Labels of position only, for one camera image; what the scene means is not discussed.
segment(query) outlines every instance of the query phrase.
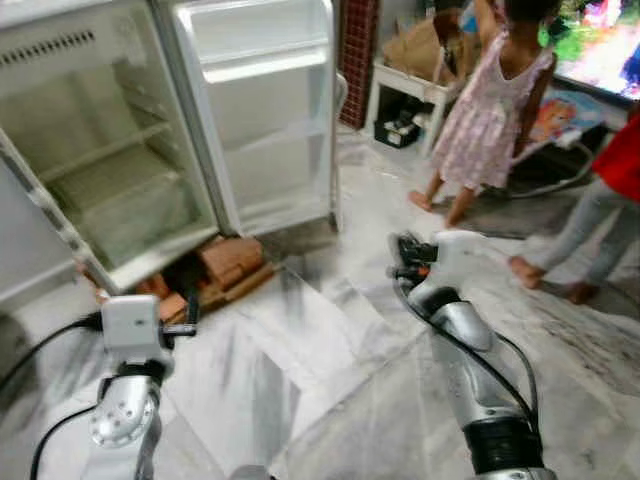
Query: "red shirt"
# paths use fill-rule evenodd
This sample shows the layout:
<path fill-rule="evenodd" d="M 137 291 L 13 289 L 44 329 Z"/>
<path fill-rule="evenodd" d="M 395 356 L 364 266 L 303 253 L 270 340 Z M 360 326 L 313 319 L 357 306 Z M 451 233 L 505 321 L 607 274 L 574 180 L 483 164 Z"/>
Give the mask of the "red shirt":
<path fill-rule="evenodd" d="M 640 115 L 614 137 L 593 170 L 613 190 L 640 202 Z"/>

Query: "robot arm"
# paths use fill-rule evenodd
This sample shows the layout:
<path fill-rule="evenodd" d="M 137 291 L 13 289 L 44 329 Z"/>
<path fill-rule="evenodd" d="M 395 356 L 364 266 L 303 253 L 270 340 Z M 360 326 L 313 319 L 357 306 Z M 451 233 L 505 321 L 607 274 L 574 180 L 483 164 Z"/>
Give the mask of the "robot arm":
<path fill-rule="evenodd" d="M 433 240 L 428 245 L 410 235 L 398 237 L 395 250 L 402 265 L 395 272 L 416 267 L 428 272 L 420 283 L 415 278 L 405 281 L 400 293 L 407 306 L 433 327 L 434 356 L 443 367 L 451 406 L 471 451 L 475 478 L 555 480 L 542 461 L 537 418 L 517 392 L 520 401 L 505 387 L 505 383 L 515 383 L 515 376 L 503 360 L 503 342 L 458 294 L 465 276 L 465 256 L 482 246 L 484 237 L 443 232 Z M 395 276 L 402 280 L 402 275 Z"/>
<path fill-rule="evenodd" d="M 83 480 L 153 479 L 160 387 L 174 366 L 168 344 L 195 334 L 195 325 L 161 328 L 157 304 L 153 295 L 135 295 L 102 307 L 105 347 L 117 368 L 103 381 L 90 419 L 94 445 Z"/>

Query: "pink floral dress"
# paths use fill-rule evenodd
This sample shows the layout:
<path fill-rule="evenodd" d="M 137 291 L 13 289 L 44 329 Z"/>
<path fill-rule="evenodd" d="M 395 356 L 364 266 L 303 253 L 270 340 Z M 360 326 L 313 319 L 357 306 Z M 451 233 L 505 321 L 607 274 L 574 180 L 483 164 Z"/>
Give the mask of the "pink floral dress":
<path fill-rule="evenodd" d="M 545 49 L 527 70 L 505 79 L 500 52 L 507 36 L 502 32 L 489 47 L 433 150 L 432 163 L 444 181 L 472 189 L 501 188 L 507 182 L 522 109 L 540 73 L 553 62 L 552 50 Z"/>

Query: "girl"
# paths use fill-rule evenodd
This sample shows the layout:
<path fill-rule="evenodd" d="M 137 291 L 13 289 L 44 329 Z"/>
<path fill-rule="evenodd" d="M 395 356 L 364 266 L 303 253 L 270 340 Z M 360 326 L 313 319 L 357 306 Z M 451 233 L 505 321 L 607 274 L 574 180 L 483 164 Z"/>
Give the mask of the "girl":
<path fill-rule="evenodd" d="M 573 285 L 569 300 L 589 301 L 605 282 L 627 247 L 640 233 L 640 103 L 629 113 L 629 123 L 593 165 L 598 178 L 587 189 L 571 219 L 537 263 L 511 258 L 513 272 L 527 288 L 537 288 L 542 277 L 586 242 L 612 212 L 616 221 L 600 243 L 600 251 L 584 280 Z"/>
<path fill-rule="evenodd" d="M 493 2 L 475 0 L 483 58 L 451 111 L 433 151 L 438 169 L 426 194 L 409 199 L 431 211 L 444 182 L 462 189 L 449 212 L 457 224 L 483 184 L 504 187 L 512 158 L 529 138 L 540 101 L 556 65 L 551 48 L 538 42 L 540 24 L 553 19 L 560 0 L 505 0 L 506 29 L 496 21 Z"/>

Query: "television screen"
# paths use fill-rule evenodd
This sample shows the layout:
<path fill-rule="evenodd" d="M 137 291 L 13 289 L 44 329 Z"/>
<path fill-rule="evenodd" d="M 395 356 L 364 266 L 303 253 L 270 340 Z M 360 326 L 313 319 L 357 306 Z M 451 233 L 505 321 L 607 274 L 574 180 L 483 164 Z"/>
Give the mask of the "television screen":
<path fill-rule="evenodd" d="M 640 0 L 565 0 L 541 35 L 555 43 L 560 78 L 640 99 Z"/>

